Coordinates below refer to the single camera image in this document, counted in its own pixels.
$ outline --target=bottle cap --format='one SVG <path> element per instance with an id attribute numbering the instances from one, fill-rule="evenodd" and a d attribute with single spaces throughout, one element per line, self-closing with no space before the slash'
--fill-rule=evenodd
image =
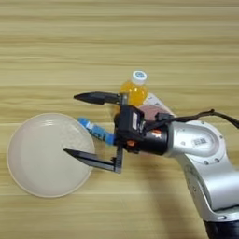
<path id="1" fill-rule="evenodd" d="M 144 71 L 133 71 L 132 83 L 135 85 L 142 86 L 145 84 L 147 79 L 147 74 Z"/>

